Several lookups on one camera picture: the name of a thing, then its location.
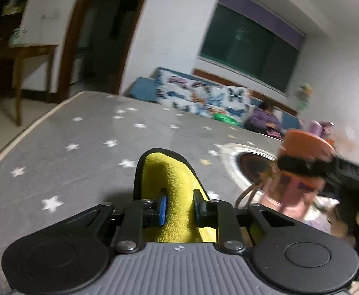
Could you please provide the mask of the yellow cleaning cloth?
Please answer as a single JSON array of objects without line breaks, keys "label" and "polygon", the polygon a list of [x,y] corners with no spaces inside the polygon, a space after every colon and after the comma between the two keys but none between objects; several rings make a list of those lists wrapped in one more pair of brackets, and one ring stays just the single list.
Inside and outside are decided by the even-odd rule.
[{"label": "yellow cleaning cloth", "polygon": [[198,189],[203,200],[209,197],[188,161],[180,154],[153,148],[138,160],[133,182],[133,199],[158,198],[167,194],[165,223],[162,227],[146,228],[148,242],[198,243],[215,242],[215,228],[198,228],[193,205],[193,191]]}]

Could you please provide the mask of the pink cup with purple straw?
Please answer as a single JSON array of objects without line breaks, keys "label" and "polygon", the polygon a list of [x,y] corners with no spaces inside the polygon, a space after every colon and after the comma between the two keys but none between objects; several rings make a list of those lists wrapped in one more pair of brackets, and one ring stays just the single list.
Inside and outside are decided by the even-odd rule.
[{"label": "pink cup with purple straw", "polygon": [[330,132],[334,124],[313,120],[307,130],[288,129],[277,157],[235,201],[249,205],[258,191],[259,203],[297,221],[303,219],[336,157]]}]

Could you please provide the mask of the round black induction cooker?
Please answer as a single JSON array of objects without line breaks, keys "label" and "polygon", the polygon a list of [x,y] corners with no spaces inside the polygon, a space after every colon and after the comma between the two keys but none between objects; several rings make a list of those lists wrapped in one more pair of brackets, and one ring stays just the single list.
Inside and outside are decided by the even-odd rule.
[{"label": "round black induction cooker", "polygon": [[251,145],[229,143],[219,149],[219,189],[234,198],[256,183],[261,174],[275,161],[276,154]]}]

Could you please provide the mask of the grey star pattern table mat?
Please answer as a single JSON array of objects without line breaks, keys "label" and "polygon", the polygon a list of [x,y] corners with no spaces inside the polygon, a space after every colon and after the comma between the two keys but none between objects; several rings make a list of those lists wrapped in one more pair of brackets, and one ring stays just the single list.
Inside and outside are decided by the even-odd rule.
[{"label": "grey star pattern table mat", "polygon": [[[152,148],[183,156],[211,198],[233,202],[244,185],[224,160],[237,152],[274,157],[280,141],[157,104],[81,93],[55,107],[0,155],[0,294],[10,287],[1,268],[14,241],[90,207],[125,208],[135,167]],[[211,245],[151,244],[122,256],[81,294],[275,294],[242,258]]]}]

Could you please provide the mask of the green round bowl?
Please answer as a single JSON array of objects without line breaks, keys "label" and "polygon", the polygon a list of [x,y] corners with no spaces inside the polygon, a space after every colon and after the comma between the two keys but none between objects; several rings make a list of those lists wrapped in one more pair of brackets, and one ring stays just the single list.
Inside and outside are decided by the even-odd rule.
[{"label": "green round bowl", "polygon": [[228,125],[232,125],[234,127],[240,127],[241,123],[237,122],[234,118],[231,118],[223,113],[214,113],[213,119],[218,120],[220,122],[226,123]]}]

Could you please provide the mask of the person in purple jacket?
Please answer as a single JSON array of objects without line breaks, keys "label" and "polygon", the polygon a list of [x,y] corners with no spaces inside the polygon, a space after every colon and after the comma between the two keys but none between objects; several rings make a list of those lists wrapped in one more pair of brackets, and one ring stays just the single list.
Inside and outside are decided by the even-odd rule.
[{"label": "person in purple jacket", "polygon": [[263,101],[255,107],[253,113],[245,121],[244,128],[274,139],[281,139],[283,136],[282,125],[273,114],[273,105],[268,101]]}]

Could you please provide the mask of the butterfly pattern blanket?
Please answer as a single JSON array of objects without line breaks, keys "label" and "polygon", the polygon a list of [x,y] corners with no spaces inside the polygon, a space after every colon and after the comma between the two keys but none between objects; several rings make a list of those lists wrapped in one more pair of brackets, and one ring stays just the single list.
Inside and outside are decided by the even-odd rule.
[{"label": "butterfly pattern blanket", "polygon": [[240,124],[250,115],[245,87],[216,85],[161,69],[155,91],[157,102],[166,108],[207,118],[220,113]]}]

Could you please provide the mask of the blue sofa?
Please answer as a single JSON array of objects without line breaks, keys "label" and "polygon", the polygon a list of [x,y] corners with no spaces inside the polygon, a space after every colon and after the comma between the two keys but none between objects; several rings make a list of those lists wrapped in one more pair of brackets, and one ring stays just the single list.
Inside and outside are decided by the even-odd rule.
[{"label": "blue sofa", "polygon": [[[137,78],[127,91],[127,97],[138,99],[140,101],[157,103],[156,88],[160,86],[160,80],[163,72],[169,72],[170,75],[177,75],[183,79],[203,82],[206,85],[224,85],[226,87],[241,86],[234,81],[230,81],[201,69],[194,69],[193,75],[188,75],[179,71],[158,67],[152,77]],[[273,104],[276,109],[283,112],[281,123],[284,129],[301,129],[302,122],[298,118],[297,111],[288,107],[286,104],[273,99],[272,97],[256,91],[254,88],[247,87],[247,89],[249,91],[250,102],[252,105],[260,104],[262,101],[268,101]]]}]

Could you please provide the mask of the dark window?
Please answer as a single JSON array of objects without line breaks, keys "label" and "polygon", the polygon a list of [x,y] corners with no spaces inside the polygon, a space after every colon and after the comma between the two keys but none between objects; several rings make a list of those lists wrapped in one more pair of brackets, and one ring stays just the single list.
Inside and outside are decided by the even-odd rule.
[{"label": "dark window", "polygon": [[299,51],[270,30],[217,5],[202,49],[203,58],[245,73],[285,92]]}]

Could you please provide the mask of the wooden side table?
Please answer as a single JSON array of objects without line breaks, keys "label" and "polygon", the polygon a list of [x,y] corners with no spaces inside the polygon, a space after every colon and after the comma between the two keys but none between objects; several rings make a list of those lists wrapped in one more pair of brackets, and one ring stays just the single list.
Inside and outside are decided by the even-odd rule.
[{"label": "wooden side table", "polygon": [[22,108],[22,86],[24,75],[25,59],[48,56],[46,68],[45,101],[49,102],[51,92],[51,81],[53,71],[53,60],[57,45],[49,44],[17,44],[9,46],[0,46],[0,60],[12,59],[13,76],[12,86],[15,90],[15,124],[20,127],[23,124]]}]

